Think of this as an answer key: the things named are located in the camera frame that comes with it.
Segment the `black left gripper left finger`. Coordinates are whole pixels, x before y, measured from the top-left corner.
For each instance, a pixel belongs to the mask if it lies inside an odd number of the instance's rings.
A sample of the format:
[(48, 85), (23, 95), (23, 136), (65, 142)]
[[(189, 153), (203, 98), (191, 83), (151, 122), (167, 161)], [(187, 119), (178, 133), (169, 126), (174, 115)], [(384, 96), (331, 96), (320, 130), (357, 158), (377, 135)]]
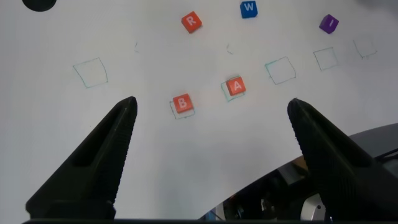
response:
[(118, 102), (27, 201), (31, 219), (114, 219), (136, 117), (135, 97)]

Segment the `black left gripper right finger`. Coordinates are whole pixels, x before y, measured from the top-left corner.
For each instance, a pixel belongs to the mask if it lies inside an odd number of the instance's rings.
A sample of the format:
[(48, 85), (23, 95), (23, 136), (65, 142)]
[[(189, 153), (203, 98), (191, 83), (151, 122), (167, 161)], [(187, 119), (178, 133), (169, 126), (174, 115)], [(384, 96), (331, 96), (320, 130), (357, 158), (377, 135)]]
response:
[(397, 177), (309, 103), (287, 113), (326, 210), (334, 221), (397, 220)]

